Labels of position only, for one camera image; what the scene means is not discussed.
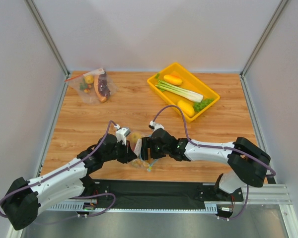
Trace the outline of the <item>fake purple grapes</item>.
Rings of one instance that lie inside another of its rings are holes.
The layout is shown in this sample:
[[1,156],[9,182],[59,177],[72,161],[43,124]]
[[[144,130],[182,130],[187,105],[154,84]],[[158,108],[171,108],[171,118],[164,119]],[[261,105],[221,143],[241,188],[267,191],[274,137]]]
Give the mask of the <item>fake purple grapes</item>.
[[102,96],[105,96],[106,98],[109,98],[110,90],[108,88],[107,73],[106,72],[99,76],[98,89],[99,89],[99,92]]

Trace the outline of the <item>aluminium frame post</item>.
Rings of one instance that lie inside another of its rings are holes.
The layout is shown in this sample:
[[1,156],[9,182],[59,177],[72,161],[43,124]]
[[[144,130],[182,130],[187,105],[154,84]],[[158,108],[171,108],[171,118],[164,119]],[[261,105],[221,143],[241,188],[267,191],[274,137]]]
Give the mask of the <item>aluminium frame post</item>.
[[38,28],[40,29],[41,33],[43,34],[43,37],[45,39],[45,41],[47,42],[50,50],[52,51],[58,65],[60,66],[60,68],[62,69],[63,73],[66,76],[70,75],[70,71],[68,70],[59,50],[57,49],[57,46],[44,22],[44,19],[42,17],[42,15],[39,12],[39,9],[37,7],[37,5],[35,4],[35,1],[33,0],[25,0],[24,1],[26,6],[28,7],[30,13],[32,14],[32,16],[34,17],[34,20],[38,26]]
[[274,27],[276,26],[279,18],[283,14],[283,11],[287,7],[289,0],[281,0],[279,1],[273,15],[271,16],[267,26],[265,27],[263,33],[261,34],[257,44],[255,45],[250,57],[248,58],[245,66],[240,72],[240,77],[244,78],[247,72],[250,70],[253,62],[255,61],[256,57],[260,53],[261,49],[263,48],[264,44],[266,43],[267,39],[269,38],[270,34],[272,33]]

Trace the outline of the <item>fake fried chicken pieces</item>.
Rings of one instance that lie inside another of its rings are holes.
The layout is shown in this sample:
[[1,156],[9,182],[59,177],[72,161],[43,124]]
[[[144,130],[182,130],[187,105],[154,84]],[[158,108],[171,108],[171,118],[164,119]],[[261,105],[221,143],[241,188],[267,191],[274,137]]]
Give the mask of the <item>fake fried chicken pieces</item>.
[[146,168],[148,169],[150,167],[150,164],[147,161],[144,161],[142,159],[134,159],[130,162],[130,164],[135,168]]

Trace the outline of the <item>fake yellow pear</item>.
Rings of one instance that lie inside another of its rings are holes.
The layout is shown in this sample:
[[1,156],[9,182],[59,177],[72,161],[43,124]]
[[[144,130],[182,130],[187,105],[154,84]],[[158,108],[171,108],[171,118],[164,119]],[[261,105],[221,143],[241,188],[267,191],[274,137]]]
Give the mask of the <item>fake yellow pear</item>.
[[133,132],[131,134],[131,142],[137,143],[139,139],[141,139],[142,135],[139,132]]

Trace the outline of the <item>fake celery stalk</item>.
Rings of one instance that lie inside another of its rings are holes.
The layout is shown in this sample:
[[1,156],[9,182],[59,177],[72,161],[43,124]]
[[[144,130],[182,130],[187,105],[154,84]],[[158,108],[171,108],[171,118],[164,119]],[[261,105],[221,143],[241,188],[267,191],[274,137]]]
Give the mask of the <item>fake celery stalk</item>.
[[163,80],[158,80],[158,84],[155,85],[161,92],[162,91],[168,91],[171,92],[173,94],[176,94],[178,96],[181,96],[183,98],[186,98],[194,103],[200,103],[203,100],[203,95],[187,90],[187,89],[183,89],[180,88],[178,86],[172,85],[168,82],[165,82]]

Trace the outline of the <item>right aluminium frame post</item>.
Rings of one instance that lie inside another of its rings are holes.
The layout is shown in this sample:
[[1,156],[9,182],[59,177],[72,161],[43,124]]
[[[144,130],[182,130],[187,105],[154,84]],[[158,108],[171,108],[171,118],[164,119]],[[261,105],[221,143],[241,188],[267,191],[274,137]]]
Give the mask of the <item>right aluminium frame post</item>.
[[273,15],[271,16],[267,26],[265,27],[263,33],[261,34],[257,44],[255,45],[250,57],[248,58],[245,66],[240,72],[240,77],[244,78],[247,72],[250,70],[253,62],[255,61],[256,57],[260,53],[261,49],[263,48],[264,44],[266,43],[267,39],[269,38],[270,34],[272,33],[274,27],[276,26],[279,18],[283,14],[283,11],[287,7],[289,0],[281,0],[279,1]]

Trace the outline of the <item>fake orange sausage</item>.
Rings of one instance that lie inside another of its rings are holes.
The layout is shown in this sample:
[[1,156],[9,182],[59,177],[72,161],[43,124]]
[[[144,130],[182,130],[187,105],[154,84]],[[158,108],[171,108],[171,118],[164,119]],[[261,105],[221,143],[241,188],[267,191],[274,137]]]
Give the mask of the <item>fake orange sausage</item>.
[[99,76],[98,76],[98,75],[95,75],[95,76],[94,76],[94,83],[93,83],[93,85],[94,85],[94,90],[95,90],[95,93],[96,93],[96,95],[97,95],[99,101],[100,101],[101,103],[104,103],[104,102],[107,101],[107,98],[106,98],[105,96],[102,96],[102,95],[100,94],[99,89],[98,89],[98,80],[99,80]]

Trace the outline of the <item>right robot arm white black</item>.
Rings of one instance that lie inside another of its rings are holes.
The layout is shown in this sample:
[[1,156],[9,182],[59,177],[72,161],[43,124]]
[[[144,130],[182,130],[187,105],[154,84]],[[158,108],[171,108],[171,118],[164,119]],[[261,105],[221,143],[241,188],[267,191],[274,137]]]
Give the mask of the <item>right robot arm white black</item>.
[[262,187],[270,156],[244,137],[234,142],[207,143],[189,138],[175,138],[159,128],[143,137],[139,156],[142,160],[169,156],[176,161],[211,161],[229,165],[231,172],[219,177],[217,187],[228,194],[248,185]]

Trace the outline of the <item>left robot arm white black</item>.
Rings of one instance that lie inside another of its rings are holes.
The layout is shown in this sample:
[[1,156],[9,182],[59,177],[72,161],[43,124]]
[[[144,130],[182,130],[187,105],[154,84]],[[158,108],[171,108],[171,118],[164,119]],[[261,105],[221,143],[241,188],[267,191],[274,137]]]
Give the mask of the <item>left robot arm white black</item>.
[[116,160],[126,164],[136,158],[129,141],[119,141],[115,135],[107,134],[48,174],[14,180],[0,200],[0,216],[7,218],[15,230],[21,230],[53,205],[92,194],[93,180],[89,175],[101,169],[105,162]]

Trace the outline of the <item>fake yellow mango lower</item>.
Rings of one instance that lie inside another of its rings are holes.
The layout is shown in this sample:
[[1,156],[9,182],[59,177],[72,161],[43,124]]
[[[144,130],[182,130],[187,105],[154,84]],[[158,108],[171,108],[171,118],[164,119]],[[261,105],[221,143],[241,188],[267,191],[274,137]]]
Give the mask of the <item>fake yellow mango lower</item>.
[[193,108],[192,105],[190,105],[189,103],[186,103],[183,100],[179,100],[177,102],[177,106],[181,109],[181,111],[186,114],[188,117],[193,117],[195,114],[195,110]]

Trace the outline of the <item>blue zip top bag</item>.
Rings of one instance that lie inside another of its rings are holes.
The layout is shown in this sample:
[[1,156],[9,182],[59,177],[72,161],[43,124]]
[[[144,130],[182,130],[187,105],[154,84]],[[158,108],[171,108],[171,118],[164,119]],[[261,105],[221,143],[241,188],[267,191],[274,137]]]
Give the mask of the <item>blue zip top bag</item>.
[[137,130],[133,130],[127,137],[130,142],[132,151],[137,156],[135,159],[129,162],[129,164],[135,168],[146,169],[148,172],[151,172],[154,164],[158,161],[158,159],[149,158],[149,149],[144,151],[142,150],[144,149],[145,145],[145,143],[142,141],[144,137],[149,137],[149,135],[143,134],[142,132]]

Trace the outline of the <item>left aluminium frame post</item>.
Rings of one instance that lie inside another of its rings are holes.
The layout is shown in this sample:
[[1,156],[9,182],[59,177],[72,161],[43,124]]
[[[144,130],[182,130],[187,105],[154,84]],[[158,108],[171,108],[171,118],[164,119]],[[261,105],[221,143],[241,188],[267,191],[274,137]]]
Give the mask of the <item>left aluminium frame post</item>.
[[63,73],[66,76],[70,75],[70,71],[68,70],[59,50],[57,49],[57,46],[44,22],[44,19],[42,17],[42,15],[39,12],[39,9],[37,7],[37,5],[35,4],[35,1],[33,0],[25,0],[24,1],[26,6],[28,7],[30,13],[32,14],[32,16],[34,17],[34,20],[38,26],[38,28],[40,29],[41,33],[43,34],[43,37],[45,39],[45,41],[47,42],[50,50],[52,51],[58,65],[60,66],[60,68],[62,69]]

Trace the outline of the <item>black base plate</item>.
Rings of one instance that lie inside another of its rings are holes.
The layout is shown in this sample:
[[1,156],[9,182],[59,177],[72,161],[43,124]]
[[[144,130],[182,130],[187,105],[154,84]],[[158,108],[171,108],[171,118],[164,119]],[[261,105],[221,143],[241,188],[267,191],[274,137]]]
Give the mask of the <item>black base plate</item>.
[[240,188],[227,194],[213,183],[88,179],[84,184],[87,188],[79,197],[89,199],[92,195],[112,193],[119,204],[127,207],[201,208],[205,202],[244,200]]

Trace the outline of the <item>red zip top bag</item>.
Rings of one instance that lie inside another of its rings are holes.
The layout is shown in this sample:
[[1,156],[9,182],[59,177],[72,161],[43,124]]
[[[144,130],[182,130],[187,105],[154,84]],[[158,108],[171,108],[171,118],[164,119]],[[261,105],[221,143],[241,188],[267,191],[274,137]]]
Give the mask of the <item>red zip top bag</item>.
[[65,82],[78,93],[85,104],[103,104],[118,91],[118,87],[103,68],[72,77]]

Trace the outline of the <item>fake orange mango upper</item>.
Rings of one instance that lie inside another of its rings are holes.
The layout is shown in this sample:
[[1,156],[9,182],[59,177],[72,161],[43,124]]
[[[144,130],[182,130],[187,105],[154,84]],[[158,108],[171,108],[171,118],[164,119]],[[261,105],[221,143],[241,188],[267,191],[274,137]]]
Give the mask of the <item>fake orange mango upper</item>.
[[165,82],[172,84],[174,86],[180,86],[183,82],[180,77],[175,75],[170,75],[170,74],[165,75],[163,79]]

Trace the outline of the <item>fake yellow apple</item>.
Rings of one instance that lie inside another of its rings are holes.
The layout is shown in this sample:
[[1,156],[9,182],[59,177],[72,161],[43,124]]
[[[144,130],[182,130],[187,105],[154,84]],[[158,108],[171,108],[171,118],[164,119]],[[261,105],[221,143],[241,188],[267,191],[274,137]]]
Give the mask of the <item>fake yellow apple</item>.
[[93,84],[94,83],[94,76],[93,75],[87,75],[84,77],[86,84]]

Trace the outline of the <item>yellow plastic tray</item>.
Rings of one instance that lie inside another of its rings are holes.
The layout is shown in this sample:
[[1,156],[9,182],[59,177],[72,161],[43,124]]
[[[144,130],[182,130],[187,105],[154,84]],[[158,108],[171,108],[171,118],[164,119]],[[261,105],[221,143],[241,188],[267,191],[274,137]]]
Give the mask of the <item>yellow plastic tray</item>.
[[182,79],[182,84],[178,87],[187,89],[196,93],[199,93],[203,95],[204,99],[213,99],[213,101],[205,107],[200,112],[195,112],[193,117],[188,117],[186,114],[184,115],[185,120],[187,122],[192,122],[195,119],[197,119],[203,112],[205,112],[208,108],[210,108],[212,105],[214,105],[219,99],[220,96],[218,93],[216,93],[214,90],[212,90],[210,87],[208,87],[205,83],[203,83],[201,80],[199,80],[197,77],[195,77],[192,73],[190,73],[188,70],[186,70],[182,65],[180,65],[177,62],[172,63],[171,65],[167,66],[165,69],[158,72],[156,75],[151,76],[147,83],[151,90],[156,93],[160,98],[163,99],[168,105],[177,105],[177,102],[179,100],[183,100],[186,103],[189,103],[190,105],[194,105],[194,102],[183,98],[181,96],[178,96],[176,94],[173,94],[168,91],[160,91],[155,85],[158,84],[158,80],[163,80],[163,77],[167,74],[178,76]]

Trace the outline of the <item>fake green lettuce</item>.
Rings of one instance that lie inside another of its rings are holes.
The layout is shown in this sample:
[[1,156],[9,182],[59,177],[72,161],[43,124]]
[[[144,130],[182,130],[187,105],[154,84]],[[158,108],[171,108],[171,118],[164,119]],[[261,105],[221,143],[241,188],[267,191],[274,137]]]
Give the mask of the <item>fake green lettuce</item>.
[[201,110],[203,110],[205,107],[207,107],[212,101],[213,99],[204,99],[201,102],[195,102],[193,105],[193,109],[195,112],[198,113]]

